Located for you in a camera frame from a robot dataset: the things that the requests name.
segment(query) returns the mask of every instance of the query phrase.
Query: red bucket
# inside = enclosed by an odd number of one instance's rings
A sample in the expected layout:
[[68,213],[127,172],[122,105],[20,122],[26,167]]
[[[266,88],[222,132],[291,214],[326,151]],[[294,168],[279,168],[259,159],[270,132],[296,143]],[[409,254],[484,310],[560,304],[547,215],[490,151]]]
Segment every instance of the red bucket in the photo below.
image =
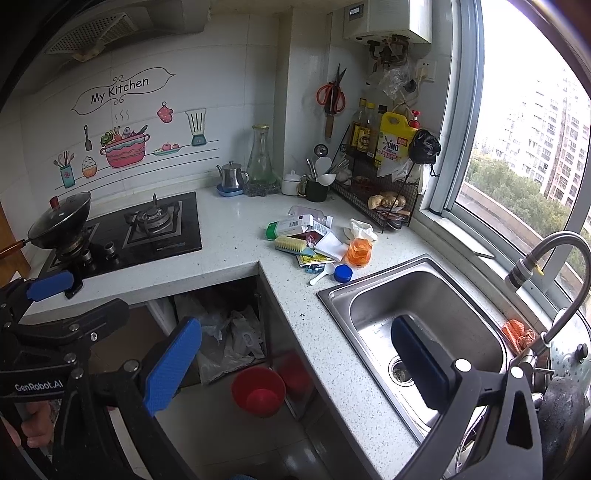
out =
[[267,367],[250,367],[232,382],[232,397],[241,409],[266,418],[279,411],[285,399],[285,384]]

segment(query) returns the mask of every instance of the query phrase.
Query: water heater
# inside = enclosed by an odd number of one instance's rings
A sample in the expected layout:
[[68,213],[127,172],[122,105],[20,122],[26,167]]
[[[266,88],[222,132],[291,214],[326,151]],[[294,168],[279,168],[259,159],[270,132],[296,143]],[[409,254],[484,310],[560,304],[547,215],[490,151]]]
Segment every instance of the water heater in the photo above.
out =
[[391,35],[431,43],[431,0],[359,0],[345,7],[344,38],[367,44]]

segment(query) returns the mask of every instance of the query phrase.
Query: sink drain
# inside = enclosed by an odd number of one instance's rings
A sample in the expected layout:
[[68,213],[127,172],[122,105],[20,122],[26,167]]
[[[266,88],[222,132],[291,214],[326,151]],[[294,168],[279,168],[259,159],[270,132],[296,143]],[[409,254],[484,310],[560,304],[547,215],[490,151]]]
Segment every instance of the sink drain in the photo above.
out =
[[388,366],[388,372],[390,373],[390,378],[394,383],[400,385],[401,387],[409,387],[414,385],[413,378],[408,373],[408,370],[404,366],[400,357],[392,358],[390,365]]

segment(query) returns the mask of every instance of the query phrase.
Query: wall sticker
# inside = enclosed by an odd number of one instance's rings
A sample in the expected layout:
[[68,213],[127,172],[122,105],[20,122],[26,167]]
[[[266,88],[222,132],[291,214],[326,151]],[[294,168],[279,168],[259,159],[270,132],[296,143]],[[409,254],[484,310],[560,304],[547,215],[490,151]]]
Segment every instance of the wall sticker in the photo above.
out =
[[109,102],[113,102],[113,105],[123,102],[125,95],[156,92],[173,76],[174,73],[170,73],[164,67],[145,69],[127,79],[119,75],[113,78],[111,85],[94,87],[82,93],[72,110],[78,115],[88,115]]

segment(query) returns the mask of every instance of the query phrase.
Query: blender drawing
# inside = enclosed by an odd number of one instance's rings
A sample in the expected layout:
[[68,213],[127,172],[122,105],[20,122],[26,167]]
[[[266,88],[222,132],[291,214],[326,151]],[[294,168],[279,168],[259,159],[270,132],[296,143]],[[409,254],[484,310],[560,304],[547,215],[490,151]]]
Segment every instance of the blender drawing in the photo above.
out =
[[205,145],[207,143],[205,135],[203,135],[205,132],[205,110],[205,108],[200,108],[197,110],[186,111],[186,114],[189,117],[189,127],[193,134],[191,145],[194,147]]

